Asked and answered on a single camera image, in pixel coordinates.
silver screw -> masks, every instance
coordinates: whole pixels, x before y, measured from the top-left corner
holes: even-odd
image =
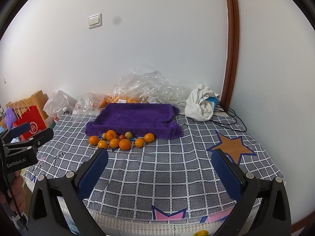
[[[45,178],[44,175],[40,175],[40,176],[37,178],[37,180],[38,180],[38,181],[42,181],[44,178]]]
[[[66,177],[67,178],[72,178],[74,176],[74,173],[72,172],[72,171],[70,171],[70,172],[68,172],[67,174],[66,174]]]
[[[276,181],[277,181],[278,183],[281,183],[281,182],[282,182],[281,177],[276,176]]]
[[[253,179],[254,175],[253,175],[253,173],[248,172],[248,173],[246,173],[246,177],[249,179]]]

finger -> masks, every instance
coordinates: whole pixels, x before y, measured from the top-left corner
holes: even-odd
[[[17,195],[23,188],[23,177],[21,175],[19,175],[18,177],[16,177],[13,181],[13,184],[11,185],[11,189],[12,189],[12,192],[13,192],[13,195]],[[9,195],[9,197],[11,198],[11,194],[10,194],[10,191],[7,190],[7,193]]]
[[[23,213],[25,211],[25,206],[26,206],[26,201],[24,199],[24,201],[22,201],[22,203],[20,205],[18,205],[19,211],[21,213]],[[13,204],[13,207],[11,207],[11,209],[16,212],[16,208],[15,205]]]
[[[21,174],[21,170],[14,172],[15,176],[18,176],[19,174]]]
[[[0,203],[5,203],[5,196],[2,193],[0,193]]]
[[[17,205],[19,206],[25,200],[25,190],[22,188],[21,192],[14,196]],[[10,207],[13,210],[15,208],[14,201],[10,202]]]

hi logo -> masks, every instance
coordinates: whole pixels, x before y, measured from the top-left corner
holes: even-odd
[[[35,134],[37,132],[37,129],[38,129],[37,124],[32,121],[30,123],[30,133]]]

red shopping bag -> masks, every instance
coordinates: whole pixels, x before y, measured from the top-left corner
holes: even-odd
[[[40,116],[37,106],[30,106],[22,115],[20,115],[20,117],[18,117],[15,123],[13,123],[13,126],[17,127],[26,122],[30,124],[30,130],[20,136],[23,141],[47,128]]]

clear plastic bag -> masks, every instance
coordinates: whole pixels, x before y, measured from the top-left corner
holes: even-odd
[[[55,122],[59,121],[60,117],[63,115],[62,109],[67,107],[69,111],[72,111],[77,100],[69,96],[62,90],[54,92],[52,96],[48,99],[44,105],[43,110],[47,113],[49,117],[52,117]]]
[[[184,113],[186,100],[191,93],[182,82],[165,79],[152,67],[136,67],[120,78],[111,102],[168,103]]]
[[[85,115],[98,115],[100,109],[110,103],[108,95],[100,93],[84,93],[77,97],[78,101],[72,112],[73,121],[80,121]]]

